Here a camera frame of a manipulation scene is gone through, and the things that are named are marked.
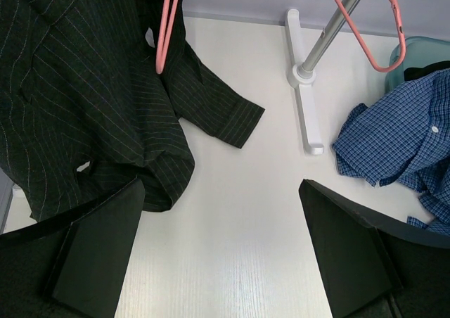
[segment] clothing rack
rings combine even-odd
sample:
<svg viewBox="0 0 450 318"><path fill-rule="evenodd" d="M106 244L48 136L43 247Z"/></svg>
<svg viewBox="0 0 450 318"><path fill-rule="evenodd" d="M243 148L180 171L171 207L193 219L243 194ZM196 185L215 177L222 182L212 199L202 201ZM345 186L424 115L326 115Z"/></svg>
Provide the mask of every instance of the clothing rack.
<svg viewBox="0 0 450 318"><path fill-rule="evenodd" d="M395 64L395 66L389 68L374 66L376 70L382 70L383 72L397 67L403 61L406 48L404 45L404 35L401 27L401 19L397 2L396 0L390 1L396 17L397 31L399 33L399 40L402 46L402 57ZM342 8L345 8L348 13L347 18L349 18L349 15L352 14L359 2L360 0L342 0ZM320 155L324 152L324 146L320 134L319 122L317 120L314 92L312 88L312 84L316 79L316 72L314 68L326 52L327 48L333 42L336 35L338 35L338 32L346 21L346 17L342 14L341 8L337 8L325 29L323 29L321 36L307 56L303 49L302 28L300 26L299 18L299 12L295 9L289 10L286 16L285 26L292 61L292 70L288 73L288 81L295 89L304 149L307 153L312 155ZM359 33L357 30L355 31L351 21L349 23L356 37L359 38ZM361 46L363 47L369 60L371 60L371 63L373 63L370 52L367 52L365 45L361 44Z"/></svg>

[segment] teal container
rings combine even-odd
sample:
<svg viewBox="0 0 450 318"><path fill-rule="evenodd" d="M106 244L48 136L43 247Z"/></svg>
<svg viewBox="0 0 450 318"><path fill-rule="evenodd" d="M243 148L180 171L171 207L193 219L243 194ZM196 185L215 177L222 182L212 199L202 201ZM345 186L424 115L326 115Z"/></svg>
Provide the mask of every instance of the teal container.
<svg viewBox="0 0 450 318"><path fill-rule="evenodd" d="M395 63L399 56L400 46L397 46L392 51L389 64ZM405 60L399 67L386 75L386 93L405 81L403 75L405 69L411 67L423 68L440 61L450 61L450 42L427 37L406 38Z"/></svg>

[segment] clothes hanger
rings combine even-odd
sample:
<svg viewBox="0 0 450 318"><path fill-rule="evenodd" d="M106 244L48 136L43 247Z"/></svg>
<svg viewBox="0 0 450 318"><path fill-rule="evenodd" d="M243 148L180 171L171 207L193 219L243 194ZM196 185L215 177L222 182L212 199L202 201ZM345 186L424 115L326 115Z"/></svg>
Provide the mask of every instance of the clothes hanger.
<svg viewBox="0 0 450 318"><path fill-rule="evenodd" d="M340 11L342 12L342 14L343 14L345 20L347 21L347 23L349 24L350 28L352 29L354 36L356 37L359 44L361 45L364 53L367 56L367 59L369 60L369 62L373 66L373 68L375 68L375 70L377 70L378 72L390 72L391 70L394 70L395 68L399 67L399 65L405 59L406 42L405 42L405 35L403 33L403 28L401 26L400 8L399 8L399 4L398 4L397 0L389 0L389 1L391 3L392 10L394 11L395 24L397 25L397 33L399 36L399 43L400 43L400 57L397 59L397 61L395 63L393 63L389 67L380 67L377 64L376 60L372 56L372 53L369 51L366 43L364 42L363 38L359 34L359 31L356 28L356 25L353 23L353 20L350 18L350 15L345 10L344 5L342 5L341 0L334 0L334 1L336 2L337 6L339 7Z"/></svg>
<svg viewBox="0 0 450 318"><path fill-rule="evenodd" d="M174 0L172 9L170 11L169 22L167 22L167 16L169 15L170 0L164 0L162 5L162 17L160 34L157 39L156 48L156 73L161 74L164 70L164 66L167 58L167 50L169 49L170 36L172 35L172 29L174 27L176 7L178 6L178 0Z"/></svg>

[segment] white floor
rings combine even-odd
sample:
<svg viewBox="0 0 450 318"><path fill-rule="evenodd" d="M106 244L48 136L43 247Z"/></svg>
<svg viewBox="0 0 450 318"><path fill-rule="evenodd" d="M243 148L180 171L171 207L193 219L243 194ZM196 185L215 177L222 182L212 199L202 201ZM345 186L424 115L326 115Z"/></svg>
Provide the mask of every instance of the white floor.
<svg viewBox="0 0 450 318"><path fill-rule="evenodd" d="M383 95L384 75L352 34L339 33L317 66L326 153L311 157L285 78L284 27L187 18L186 28L203 62L266 112L242 150L182 122L193 178L173 210L142 214L116 317L331 317L298 196L303 179L402 221L431 218L407 188L372 188L335 169L330 144L356 104ZM320 32L304 31L308 49ZM397 40L364 39L387 65Z"/></svg>

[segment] pinstripe jacket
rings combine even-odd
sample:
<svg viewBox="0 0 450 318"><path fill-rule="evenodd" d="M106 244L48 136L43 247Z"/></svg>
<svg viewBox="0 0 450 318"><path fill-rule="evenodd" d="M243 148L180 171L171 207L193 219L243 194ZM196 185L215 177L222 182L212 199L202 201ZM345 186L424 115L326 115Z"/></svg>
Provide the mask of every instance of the pinstripe jacket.
<svg viewBox="0 0 450 318"><path fill-rule="evenodd" d="M239 148L258 123L264 110L186 43L181 2L156 75L145 33L158 35L162 2L0 0L0 166L36 220L136 175L145 210L168 210L194 168L180 117Z"/></svg>

